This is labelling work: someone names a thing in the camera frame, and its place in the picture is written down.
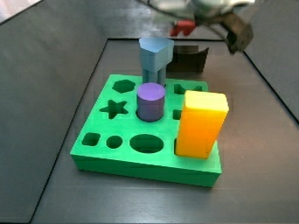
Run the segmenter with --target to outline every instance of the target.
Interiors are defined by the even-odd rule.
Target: square hole
[[[100,138],[100,134],[88,133],[81,140],[81,144],[86,146],[96,146],[98,143],[98,138]]]

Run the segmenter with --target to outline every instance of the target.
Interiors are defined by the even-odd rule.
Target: circular hole
[[[122,139],[120,136],[110,136],[106,140],[106,147],[109,149],[116,149],[122,143]]]
[[[142,134],[130,138],[129,145],[141,153],[156,153],[162,149],[164,141],[157,136]]]

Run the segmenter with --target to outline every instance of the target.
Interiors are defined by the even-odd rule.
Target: hexagonal hole
[[[113,89],[120,93],[126,93],[133,91],[136,84],[130,80],[118,80],[114,82]]]

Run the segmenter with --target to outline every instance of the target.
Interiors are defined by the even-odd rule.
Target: gray table surface
[[[228,97],[218,135],[222,174],[212,189],[78,171],[70,147],[109,74],[140,75],[136,41],[106,43],[61,148],[31,223],[198,223],[299,221],[299,131],[293,118],[242,54],[209,47],[202,74],[168,73],[206,81]]]

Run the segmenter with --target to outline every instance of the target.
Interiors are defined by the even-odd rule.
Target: star-shaped hole
[[[117,114],[125,115],[128,113],[126,110],[124,109],[125,105],[126,105],[126,101],[114,102],[114,101],[109,100],[106,102],[106,107],[101,108],[98,111],[106,112],[108,119],[113,119]]]

